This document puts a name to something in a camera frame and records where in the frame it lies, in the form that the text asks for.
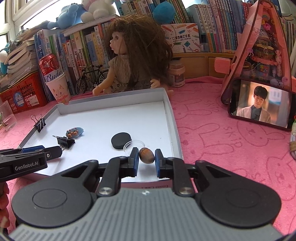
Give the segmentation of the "black binder clip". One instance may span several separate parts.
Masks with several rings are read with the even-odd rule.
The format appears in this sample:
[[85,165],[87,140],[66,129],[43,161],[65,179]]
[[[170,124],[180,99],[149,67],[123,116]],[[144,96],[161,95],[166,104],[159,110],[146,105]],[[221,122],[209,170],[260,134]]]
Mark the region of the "black binder clip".
[[75,140],[73,138],[59,136],[53,137],[57,139],[58,145],[61,147],[62,151],[64,151],[65,149],[70,149],[75,143]]
[[34,129],[40,133],[46,125],[43,115],[40,114],[38,118],[35,115],[31,115],[31,120],[35,123]]

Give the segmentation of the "blue penguin plush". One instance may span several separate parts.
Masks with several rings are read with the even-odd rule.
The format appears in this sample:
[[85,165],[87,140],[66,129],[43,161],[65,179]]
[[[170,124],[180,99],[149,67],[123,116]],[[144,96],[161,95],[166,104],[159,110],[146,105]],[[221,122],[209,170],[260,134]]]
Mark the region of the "blue penguin plush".
[[4,62],[6,61],[6,58],[8,56],[9,49],[10,49],[10,43],[7,43],[6,46],[3,49],[1,49],[1,52],[0,52],[1,73],[2,73],[2,75],[7,74],[8,64],[5,64]]

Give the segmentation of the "clear plastic lid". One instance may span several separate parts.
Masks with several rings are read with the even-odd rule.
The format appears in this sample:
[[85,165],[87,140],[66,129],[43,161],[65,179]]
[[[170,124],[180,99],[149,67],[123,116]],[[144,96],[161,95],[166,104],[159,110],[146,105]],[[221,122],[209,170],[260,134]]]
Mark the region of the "clear plastic lid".
[[124,145],[123,150],[124,150],[126,156],[129,156],[131,154],[133,148],[137,148],[138,150],[140,150],[144,147],[145,147],[144,142],[142,142],[140,140],[131,140],[131,141],[128,141]]

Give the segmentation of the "blue oval badge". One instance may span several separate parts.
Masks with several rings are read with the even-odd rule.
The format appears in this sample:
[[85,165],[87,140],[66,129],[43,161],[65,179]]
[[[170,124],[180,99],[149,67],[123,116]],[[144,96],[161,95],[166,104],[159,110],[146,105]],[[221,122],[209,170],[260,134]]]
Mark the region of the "blue oval badge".
[[66,137],[67,138],[77,138],[80,135],[82,135],[83,132],[84,132],[84,130],[81,127],[71,128],[66,131]]

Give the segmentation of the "pink white bunny plush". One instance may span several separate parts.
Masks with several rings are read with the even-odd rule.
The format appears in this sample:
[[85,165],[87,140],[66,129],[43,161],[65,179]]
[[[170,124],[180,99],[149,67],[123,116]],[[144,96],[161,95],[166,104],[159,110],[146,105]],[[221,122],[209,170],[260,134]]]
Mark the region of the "pink white bunny plush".
[[81,15],[81,21],[88,23],[99,18],[115,15],[116,11],[113,6],[113,0],[84,0],[81,1],[83,8],[86,10]]

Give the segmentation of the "pink bunny tablecloth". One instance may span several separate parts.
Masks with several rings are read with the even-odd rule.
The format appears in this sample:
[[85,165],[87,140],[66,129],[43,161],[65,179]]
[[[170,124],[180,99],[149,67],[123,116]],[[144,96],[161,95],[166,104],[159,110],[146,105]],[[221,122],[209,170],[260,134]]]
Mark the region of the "pink bunny tablecloth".
[[[220,102],[221,86],[203,80],[175,90],[170,99],[187,163],[205,160],[273,188],[282,207],[275,227],[295,230],[295,160],[290,155],[290,133],[231,118]],[[16,115],[16,126],[1,133],[1,148],[17,148],[35,130],[31,115],[45,115],[57,104]]]

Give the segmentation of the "small white jar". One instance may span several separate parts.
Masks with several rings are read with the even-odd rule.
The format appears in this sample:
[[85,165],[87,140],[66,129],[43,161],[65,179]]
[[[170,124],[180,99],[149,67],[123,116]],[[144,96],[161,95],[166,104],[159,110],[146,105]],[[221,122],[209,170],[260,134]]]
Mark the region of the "small white jar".
[[173,87],[182,87],[185,85],[185,66],[180,60],[170,61],[168,75]]

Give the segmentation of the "white cat paper cup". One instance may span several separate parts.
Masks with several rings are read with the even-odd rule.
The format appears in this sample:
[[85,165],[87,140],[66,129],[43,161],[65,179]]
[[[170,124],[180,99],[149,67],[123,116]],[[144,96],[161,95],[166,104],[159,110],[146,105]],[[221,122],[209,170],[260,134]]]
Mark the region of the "white cat paper cup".
[[69,104],[71,94],[64,73],[54,80],[47,82],[46,85],[58,103]]

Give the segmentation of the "brown acorn nut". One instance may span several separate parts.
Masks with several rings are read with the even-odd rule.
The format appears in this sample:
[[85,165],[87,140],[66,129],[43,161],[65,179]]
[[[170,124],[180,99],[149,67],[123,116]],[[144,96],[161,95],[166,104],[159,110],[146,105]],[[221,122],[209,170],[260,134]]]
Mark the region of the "brown acorn nut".
[[155,160],[153,152],[146,147],[140,149],[139,158],[145,164],[152,164]]

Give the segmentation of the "stack of books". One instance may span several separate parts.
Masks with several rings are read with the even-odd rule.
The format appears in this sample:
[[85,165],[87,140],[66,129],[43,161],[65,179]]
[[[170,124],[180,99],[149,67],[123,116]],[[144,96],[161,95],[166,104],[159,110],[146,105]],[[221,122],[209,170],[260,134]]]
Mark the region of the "stack of books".
[[44,21],[31,29],[21,30],[15,40],[10,41],[10,49],[5,64],[8,64],[7,74],[1,73],[1,91],[8,89],[14,83],[37,70],[37,53],[34,34],[46,29],[49,21]]

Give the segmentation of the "colourful stationery box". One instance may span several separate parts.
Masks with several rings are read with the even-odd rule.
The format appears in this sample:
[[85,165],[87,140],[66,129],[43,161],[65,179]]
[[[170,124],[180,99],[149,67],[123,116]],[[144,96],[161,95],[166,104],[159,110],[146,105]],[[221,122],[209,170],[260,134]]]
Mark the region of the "colourful stationery box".
[[174,54],[201,51],[197,23],[166,24],[161,27]]

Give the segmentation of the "black round sponge puck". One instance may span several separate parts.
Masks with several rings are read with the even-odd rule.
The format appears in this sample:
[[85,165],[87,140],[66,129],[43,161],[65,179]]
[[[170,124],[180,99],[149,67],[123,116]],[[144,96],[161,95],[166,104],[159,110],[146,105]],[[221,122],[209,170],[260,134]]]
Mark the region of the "black round sponge puck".
[[114,147],[115,149],[122,150],[125,144],[130,142],[131,140],[132,139],[129,133],[121,132],[121,133],[115,134],[111,138],[111,144],[112,144],[112,147]]

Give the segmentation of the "white cardboard box tray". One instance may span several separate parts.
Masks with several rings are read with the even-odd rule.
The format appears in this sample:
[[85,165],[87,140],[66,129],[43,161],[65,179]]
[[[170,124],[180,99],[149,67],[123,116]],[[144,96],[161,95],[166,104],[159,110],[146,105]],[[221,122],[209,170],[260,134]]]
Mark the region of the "white cardboard box tray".
[[83,133],[60,158],[49,161],[46,169],[29,174],[30,180],[47,178],[88,160],[107,163],[111,158],[127,155],[126,151],[112,147],[111,139],[117,133],[128,133],[135,146],[144,144],[152,151],[160,149],[165,157],[183,156],[171,103],[162,88],[57,104],[44,119],[45,127],[30,131],[21,147],[55,146],[57,137],[64,136],[70,128],[81,127]]

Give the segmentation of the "black smartphone playing video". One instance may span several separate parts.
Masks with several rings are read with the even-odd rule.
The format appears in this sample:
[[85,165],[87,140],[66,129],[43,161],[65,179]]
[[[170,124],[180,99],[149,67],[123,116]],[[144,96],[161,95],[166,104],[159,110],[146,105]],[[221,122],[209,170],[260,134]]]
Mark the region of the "black smartphone playing video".
[[291,130],[295,122],[295,93],[258,80],[234,78],[228,113],[252,123]]

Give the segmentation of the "red plastic crate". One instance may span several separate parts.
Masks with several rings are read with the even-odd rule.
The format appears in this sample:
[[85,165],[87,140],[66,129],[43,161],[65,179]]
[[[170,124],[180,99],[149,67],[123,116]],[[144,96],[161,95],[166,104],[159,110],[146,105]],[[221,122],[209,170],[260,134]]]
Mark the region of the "red plastic crate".
[[48,101],[39,72],[29,74],[11,88],[3,91],[1,100],[8,101],[14,114],[45,106]]

